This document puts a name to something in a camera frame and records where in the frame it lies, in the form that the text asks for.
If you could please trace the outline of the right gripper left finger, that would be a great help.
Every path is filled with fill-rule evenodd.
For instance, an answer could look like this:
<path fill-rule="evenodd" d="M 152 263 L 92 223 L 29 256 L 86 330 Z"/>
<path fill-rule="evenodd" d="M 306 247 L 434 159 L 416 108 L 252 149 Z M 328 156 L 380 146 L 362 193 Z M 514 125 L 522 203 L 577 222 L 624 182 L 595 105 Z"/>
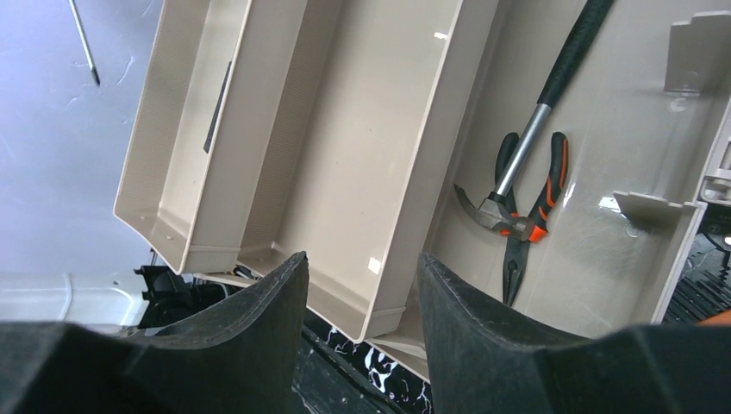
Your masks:
<path fill-rule="evenodd" d="M 263 279 L 153 335 L 3 323 L 4 413 L 287 413 L 309 291 L 293 254 Z"/>

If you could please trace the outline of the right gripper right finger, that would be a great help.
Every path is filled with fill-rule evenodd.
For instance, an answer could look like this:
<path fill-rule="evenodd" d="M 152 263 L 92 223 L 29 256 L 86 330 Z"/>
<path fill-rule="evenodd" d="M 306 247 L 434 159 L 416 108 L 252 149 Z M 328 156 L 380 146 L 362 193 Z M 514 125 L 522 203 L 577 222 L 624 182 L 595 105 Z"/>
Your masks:
<path fill-rule="evenodd" d="M 730 329 L 635 325 L 597 339 L 555 329 L 431 254 L 418 304 L 437 413 L 727 413 Z"/>

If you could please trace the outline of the orange black pliers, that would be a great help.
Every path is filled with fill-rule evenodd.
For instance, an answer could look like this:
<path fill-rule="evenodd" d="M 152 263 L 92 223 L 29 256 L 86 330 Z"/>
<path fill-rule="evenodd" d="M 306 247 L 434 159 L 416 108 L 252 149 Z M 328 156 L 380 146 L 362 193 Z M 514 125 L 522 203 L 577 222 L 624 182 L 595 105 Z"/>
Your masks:
<path fill-rule="evenodd" d="M 534 223 L 534 229 L 526 241 L 520 241 L 506 231 L 502 232 L 507 237 L 503 257 L 503 303 L 507 306 L 514 305 L 520 290 L 531 244 L 539 242 L 548 234 L 548 217 L 565 187 L 568 170 L 569 141 L 565 134 L 555 132 L 551 138 L 551 163 L 547 180 L 528 213 L 528 218 Z"/>

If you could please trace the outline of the beige plastic tool box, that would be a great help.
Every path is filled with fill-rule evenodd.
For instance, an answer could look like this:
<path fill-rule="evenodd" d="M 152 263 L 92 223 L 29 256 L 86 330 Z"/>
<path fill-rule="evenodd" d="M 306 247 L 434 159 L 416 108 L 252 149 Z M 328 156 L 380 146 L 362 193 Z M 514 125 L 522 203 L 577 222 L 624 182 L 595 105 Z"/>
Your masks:
<path fill-rule="evenodd" d="M 251 285 L 309 256 L 309 308 L 428 378 L 423 252 L 502 296 L 475 223 L 588 1 L 166 1 L 115 216 L 175 273 Z M 514 307 L 601 337 L 711 311 L 730 242 L 730 4 L 612 1 L 513 184 L 569 170 Z"/>

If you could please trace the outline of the yellow black screwdriver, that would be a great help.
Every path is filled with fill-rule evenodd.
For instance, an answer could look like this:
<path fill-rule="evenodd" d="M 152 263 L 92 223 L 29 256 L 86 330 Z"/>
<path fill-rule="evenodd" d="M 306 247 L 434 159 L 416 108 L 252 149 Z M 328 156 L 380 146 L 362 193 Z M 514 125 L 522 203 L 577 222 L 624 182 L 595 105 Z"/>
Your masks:
<path fill-rule="evenodd" d="M 88 41 L 87 35 L 85 33 L 84 24 L 81 18 L 81 15 L 78 11 L 78 6 L 76 4 L 75 0 L 68 0 L 70 10 L 72 12 L 73 19 L 75 21 L 76 29 L 78 31 L 78 36 L 81 41 L 82 48 L 84 50 L 84 56 L 86 58 L 87 65 L 89 67 L 91 76 L 93 78 L 93 81 L 97 87 L 101 86 L 101 79 L 99 77 L 99 73 L 97 70 L 97 65 L 95 63 L 93 53 L 91 51 L 91 46 Z"/>

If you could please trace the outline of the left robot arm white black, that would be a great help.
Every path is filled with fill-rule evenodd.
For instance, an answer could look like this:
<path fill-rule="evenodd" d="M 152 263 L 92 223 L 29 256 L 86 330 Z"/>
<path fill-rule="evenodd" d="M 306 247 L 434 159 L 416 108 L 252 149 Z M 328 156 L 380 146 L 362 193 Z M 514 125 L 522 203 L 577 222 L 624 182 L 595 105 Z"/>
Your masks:
<path fill-rule="evenodd" d="M 78 323 L 108 334 L 161 329 L 234 293 L 166 266 L 116 273 L 3 273 L 1 321 Z"/>

